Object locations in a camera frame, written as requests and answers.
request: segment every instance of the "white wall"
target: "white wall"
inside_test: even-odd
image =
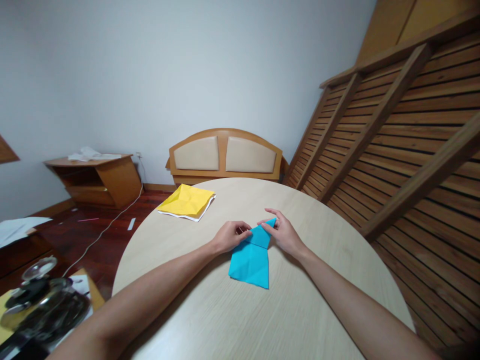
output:
[[[11,4],[0,2],[0,134],[21,161],[0,164],[0,221],[68,199],[42,161],[70,154],[88,139]]]
[[[102,152],[140,151],[146,181],[172,184],[168,149],[209,128],[255,133],[290,161],[320,82],[354,64],[375,0],[15,5],[90,144]],[[22,132],[7,128],[6,135],[20,157],[33,149],[18,145]]]

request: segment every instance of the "white cable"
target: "white cable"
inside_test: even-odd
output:
[[[138,157],[138,160],[140,160],[140,164],[141,164],[141,167],[142,167],[142,169],[143,169],[143,176],[145,177],[145,176],[146,176],[146,172],[145,172],[144,163],[142,162],[142,158],[141,158],[141,157]],[[140,193],[138,194],[138,197],[135,199],[135,201],[132,202],[130,205],[128,205],[128,207],[127,207],[125,210],[123,210],[122,212],[120,212],[120,213],[116,216],[116,218],[114,218],[114,219],[110,222],[110,224],[108,224],[108,226],[100,233],[100,235],[98,235],[98,237],[96,238],[96,240],[86,247],[85,252],[83,253],[83,255],[80,256],[80,257],[78,258],[78,260],[75,261],[72,265],[70,265],[70,266],[68,267],[68,269],[63,273],[63,276],[62,276],[63,278],[69,273],[69,271],[70,271],[71,268],[73,268],[80,260],[82,260],[82,259],[84,258],[84,256],[87,254],[87,252],[89,251],[89,249],[90,249],[93,245],[95,245],[95,243],[96,243],[98,240],[100,240],[100,238],[102,237],[102,235],[104,234],[104,232],[106,232],[106,231],[110,228],[110,226],[114,223],[114,221],[117,220],[117,219],[120,217],[120,215],[122,215],[124,212],[126,212],[128,209],[130,209],[130,207],[131,207],[133,204],[135,204],[138,199],[140,199],[140,195],[142,195],[142,190],[143,190],[143,188],[144,188],[144,181],[142,180],[142,177],[141,177],[141,176],[140,176],[140,182],[141,182]]]

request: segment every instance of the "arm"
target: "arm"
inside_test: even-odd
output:
[[[365,358],[439,359],[403,322],[315,255],[280,211],[265,210],[276,215],[275,226],[258,224],[301,263]]]
[[[235,248],[250,229],[243,221],[228,221],[207,244],[139,277],[75,329],[48,360],[117,359],[205,265]]]

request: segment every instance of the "kettle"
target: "kettle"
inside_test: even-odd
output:
[[[55,257],[46,257],[23,273],[24,282],[5,303],[7,310],[0,319],[3,328],[47,345],[84,319],[89,298],[72,287],[72,279],[47,275],[56,264]]]

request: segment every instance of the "round table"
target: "round table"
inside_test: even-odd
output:
[[[266,180],[222,178],[196,187],[216,193],[200,222],[152,211],[123,253],[114,294],[205,244],[224,222],[243,220],[255,227],[271,217],[264,208],[274,208],[320,258],[414,330],[387,267],[329,207]],[[132,344],[134,359],[363,359],[310,278],[277,246],[268,249],[269,290],[231,279],[230,258],[231,253],[216,258],[180,293]]]

